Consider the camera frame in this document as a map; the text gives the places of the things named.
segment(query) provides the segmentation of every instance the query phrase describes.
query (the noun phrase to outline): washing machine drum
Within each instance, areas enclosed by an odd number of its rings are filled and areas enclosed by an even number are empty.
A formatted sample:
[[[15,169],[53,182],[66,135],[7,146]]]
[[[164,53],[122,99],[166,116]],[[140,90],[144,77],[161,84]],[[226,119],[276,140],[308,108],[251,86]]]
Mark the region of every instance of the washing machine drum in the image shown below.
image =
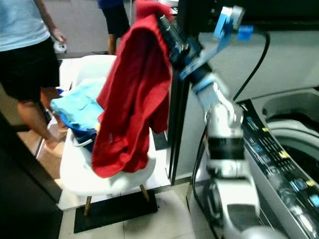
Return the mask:
[[[268,122],[268,128],[291,158],[318,183],[319,133],[293,119]]]

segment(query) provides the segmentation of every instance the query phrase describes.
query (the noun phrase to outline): washing machine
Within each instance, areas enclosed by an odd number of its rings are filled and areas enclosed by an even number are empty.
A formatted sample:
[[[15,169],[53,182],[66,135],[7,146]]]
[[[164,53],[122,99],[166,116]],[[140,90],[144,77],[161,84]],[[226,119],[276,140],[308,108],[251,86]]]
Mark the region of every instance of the washing machine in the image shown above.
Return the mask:
[[[319,239],[319,92],[304,89],[238,103],[246,157],[260,200],[259,220],[290,239]],[[194,231],[220,238],[203,154],[187,201]]]

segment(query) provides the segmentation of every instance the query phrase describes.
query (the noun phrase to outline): robotic arm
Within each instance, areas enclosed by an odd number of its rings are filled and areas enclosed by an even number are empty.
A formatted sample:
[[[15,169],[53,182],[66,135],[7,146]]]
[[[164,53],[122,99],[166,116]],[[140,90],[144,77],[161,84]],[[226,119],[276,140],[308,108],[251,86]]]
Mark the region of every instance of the robotic arm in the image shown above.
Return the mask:
[[[227,86],[207,61],[227,46],[233,30],[238,30],[244,10],[224,7],[214,35],[220,38],[215,49],[206,55],[202,46],[185,38],[175,23],[158,16],[159,28],[171,49],[170,61],[180,71],[181,80],[189,80],[201,102],[207,126],[211,176],[209,187],[211,214],[223,227],[225,239],[285,239],[272,228],[262,227],[258,220],[259,199],[244,157],[243,113],[231,100]]]

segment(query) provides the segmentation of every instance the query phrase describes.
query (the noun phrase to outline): black shorts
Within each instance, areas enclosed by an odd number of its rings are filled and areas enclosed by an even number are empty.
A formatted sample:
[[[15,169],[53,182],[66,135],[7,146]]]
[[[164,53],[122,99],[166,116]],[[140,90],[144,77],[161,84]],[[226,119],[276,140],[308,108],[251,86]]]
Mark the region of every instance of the black shorts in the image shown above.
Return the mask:
[[[53,41],[0,52],[0,82],[19,101],[40,100],[40,88],[59,86],[59,63]]]
[[[106,18],[109,34],[114,34],[117,38],[120,38],[129,30],[130,25],[124,5],[105,8],[102,11]]]

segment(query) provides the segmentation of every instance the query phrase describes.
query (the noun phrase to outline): wooden chair leg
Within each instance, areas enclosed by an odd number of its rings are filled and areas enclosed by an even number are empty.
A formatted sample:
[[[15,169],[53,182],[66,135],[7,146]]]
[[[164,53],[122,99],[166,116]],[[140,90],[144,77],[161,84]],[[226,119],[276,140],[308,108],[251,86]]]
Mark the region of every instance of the wooden chair leg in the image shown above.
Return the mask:
[[[86,198],[86,204],[85,204],[85,209],[84,209],[84,215],[87,216],[89,214],[90,208],[91,208],[91,196],[88,196]]]
[[[148,194],[148,192],[146,191],[146,189],[145,189],[145,187],[144,187],[143,184],[140,185],[140,189],[141,189],[141,191],[142,191],[142,193],[143,193],[143,195],[144,195],[145,200],[146,200],[147,202],[149,202],[149,201],[150,201],[150,197],[149,197],[149,194]]]

